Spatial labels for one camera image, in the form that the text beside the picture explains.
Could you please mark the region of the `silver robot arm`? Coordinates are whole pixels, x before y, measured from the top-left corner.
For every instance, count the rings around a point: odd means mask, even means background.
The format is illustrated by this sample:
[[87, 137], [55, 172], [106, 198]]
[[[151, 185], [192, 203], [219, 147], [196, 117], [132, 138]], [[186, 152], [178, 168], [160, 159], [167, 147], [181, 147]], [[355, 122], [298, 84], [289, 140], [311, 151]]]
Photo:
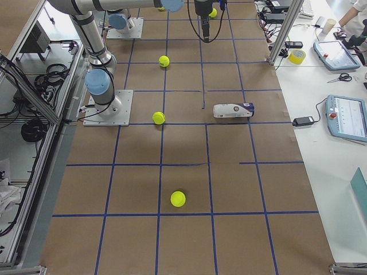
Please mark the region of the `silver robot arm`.
[[179, 11], [184, 1], [50, 1], [56, 10], [70, 16], [87, 53], [92, 70], [85, 77], [85, 86], [92, 96], [102, 118], [115, 116], [122, 102], [114, 87], [116, 58], [107, 49], [94, 19], [94, 11], [106, 11], [113, 16], [121, 15], [133, 8], [160, 8], [167, 11]]
[[128, 34], [135, 26], [129, 9], [108, 10], [107, 14], [110, 27], [119, 33]]

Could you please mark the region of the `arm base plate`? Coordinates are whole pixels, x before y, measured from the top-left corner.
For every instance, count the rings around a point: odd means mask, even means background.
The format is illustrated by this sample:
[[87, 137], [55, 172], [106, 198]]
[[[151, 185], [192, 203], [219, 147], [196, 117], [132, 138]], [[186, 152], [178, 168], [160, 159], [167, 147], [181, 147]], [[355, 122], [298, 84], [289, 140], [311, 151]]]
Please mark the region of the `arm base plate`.
[[124, 16], [110, 17], [110, 28], [107, 32], [108, 40], [140, 39], [144, 20], [141, 17], [126, 18]]
[[130, 122], [133, 90], [116, 90], [115, 100], [104, 112], [99, 113], [104, 108], [97, 105], [97, 108], [88, 108], [86, 119], [83, 120], [85, 127], [112, 127], [128, 126]]

